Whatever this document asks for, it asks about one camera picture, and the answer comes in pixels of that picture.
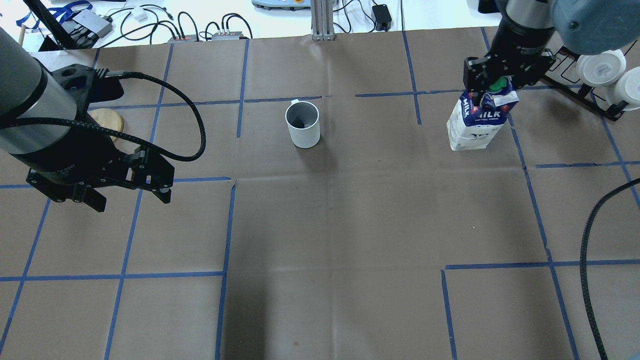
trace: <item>green cap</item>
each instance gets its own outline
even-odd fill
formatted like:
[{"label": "green cap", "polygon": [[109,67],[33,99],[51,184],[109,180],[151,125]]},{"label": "green cap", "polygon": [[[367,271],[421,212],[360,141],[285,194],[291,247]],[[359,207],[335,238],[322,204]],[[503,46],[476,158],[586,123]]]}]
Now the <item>green cap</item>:
[{"label": "green cap", "polygon": [[489,92],[500,92],[500,90],[504,89],[507,86],[507,78],[502,76],[498,81],[496,81],[493,85],[489,86]]}]

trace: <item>white floor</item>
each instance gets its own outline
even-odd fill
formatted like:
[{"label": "white floor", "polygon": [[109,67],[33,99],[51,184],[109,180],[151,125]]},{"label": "white floor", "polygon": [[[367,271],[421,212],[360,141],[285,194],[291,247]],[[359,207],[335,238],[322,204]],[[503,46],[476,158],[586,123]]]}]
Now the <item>white floor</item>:
[{"label": "white floor", "polygon": [[[27,6],[21,0],[0,0],[4,4],[0,7],[0,27],[5,29],[11,36],[18,38],[20,28],[15,25],[15,21],[21,19],[28,13]],[[371,12],[372,0],[354,0],[347,6],[349,19],[353,25],[353,31],[357,33],[366,33],[371,30],[372,22],[363,14],[362,9],[358,1],[362,2],[362,6],[367,14]],[[500,21],[499,14],[480,14],[476,11],[477,0],[403,0],[404,1],[404,28],[406,30],[416,29],[447,29],[447,28],[469,28],[477,26],[496,26]],[[64,6],[69,3],[70,0],[64,1],[48,1],[43,0],[43,4],[46,7],[51,6]],[[342,0],[336,0],[340,3],[334,8],[339,8],[342,5]],[[222,15],[226,13],[235,12],[242,15],[252,27],[253,35],[256,38],[271,38],[271,37],[291,37],[301,36],[310,33],[311,27],[311,11],[309,9],[298,10],[295,12],[289,10],[263,10],[256,8],[252,5],[250,0],[181,0],[181,1],[169,1],[169,0],[129,0],[126,5],[132,6],[136,4],[148,4],[154,3],[165,6],[167,10],[174,16],[174,22],[176,22],[176,16],[180,11],[186,11],[190,13],[198,25],[198,30],[203,31],[205,26],[210,21],[216,21],[220,23]],[[400,0],[377,0],[378,4],[387,4],[393,18],[391,30],[397,31],[402,29],[401,25],[401,12],[400,12]],[[110,9],[121,8],[124,3],[113,3],[107,1],[92,1],[93,10],[98,14],[106,14]],[[122,12],[116,15],[114,25],[115,29],[105,39],[101,39],[96,46],[105,44],[116,37],[120,36],[120,22],[125,17],[127,12]],[[343,27],[348,29],[347,20],[343,11],[334,13],[334,21]],[[161,19],[167,20],[163,17],[161,12],[158,12]],[[186,16],[182,16],[182,27],[185,32],[192,29],[191,21]],[[125,24],[125,31],[133,30],[144,24],[149,24],[155,21],[153,16],[139,23],[133,19],[128,19]],[[33,19],[30,19],[27,24],[32,26]],[[231,30],[242,31],[248,36],[248,31],[245,25],[239,19],[233,19],[231,22]],[[140,31],[140,35],[146,34],[147,29]],[[166,42],[170,37],[168,30],[158,30],[157,35],[154,36],[154,43],[160,44]],[[38,31],[35,33],[28,33],[25,36],[25,48],[28,51],[36,51],[37,47],[42,41],[42,36]],[[139,42],[133,42],[126,39],[121,39],[115,42],[111,46],[128,46],[128,45],[143,45],[148,44],[148,40],[142,40]]]}]

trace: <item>black wire rack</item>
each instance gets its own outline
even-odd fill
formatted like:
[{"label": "black wire rack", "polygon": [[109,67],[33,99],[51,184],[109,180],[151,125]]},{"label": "black wire rack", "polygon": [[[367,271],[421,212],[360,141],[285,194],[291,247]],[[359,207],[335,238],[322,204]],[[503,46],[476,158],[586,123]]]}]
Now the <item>black wire rack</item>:
[{"label": "black wire rack", "polygon": [[[635,47],[636,43],[637,40],[628,47],[624,52],[625,56]],[[574,65],[580,58],[579,54],[576,54],[565,46],[562,46],[560,50],[555,53],[555,56],[559,61],[542,77],[543,82],[564,93],[567,97],[580,105],[583,105],[588,110],[602,115],[611,121],[617,121],[622,117],[622,115],[624,115],[624,108],[628,105],[627,102],[621,101],[620,103],[610,105],[607,108],[601,108],[598,103],[598,99],[608,105],[606,99],[594,93],[594,88],[582,83],[580,78],[572,79],[569,77],[571,73],[569,70],[575,68]],[[549,76],[550,74],[557,74],[557,72],[560,72],[560,78],[572,85],[560,83]]]}]

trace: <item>power adapter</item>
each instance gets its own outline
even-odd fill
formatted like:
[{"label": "power adapter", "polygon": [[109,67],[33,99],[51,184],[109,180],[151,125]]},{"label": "power adapter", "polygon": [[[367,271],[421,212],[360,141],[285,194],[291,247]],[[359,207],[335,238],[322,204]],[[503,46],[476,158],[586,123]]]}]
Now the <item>power adapter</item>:
[{"label": "power adapter", "polygon": [[389,31],[391,28],[391,13],[387,4],[372,6],[371,17],[376,21],[376,31]]}]

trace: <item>metal post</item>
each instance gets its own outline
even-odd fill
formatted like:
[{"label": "metal post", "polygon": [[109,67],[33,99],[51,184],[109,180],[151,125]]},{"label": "metal post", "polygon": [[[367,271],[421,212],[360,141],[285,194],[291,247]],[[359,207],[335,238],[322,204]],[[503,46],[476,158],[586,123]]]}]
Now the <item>metal post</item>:
[{"label": "metal post", "polygon": [[333,0],[311,0],[311,38],[334,40]]}]

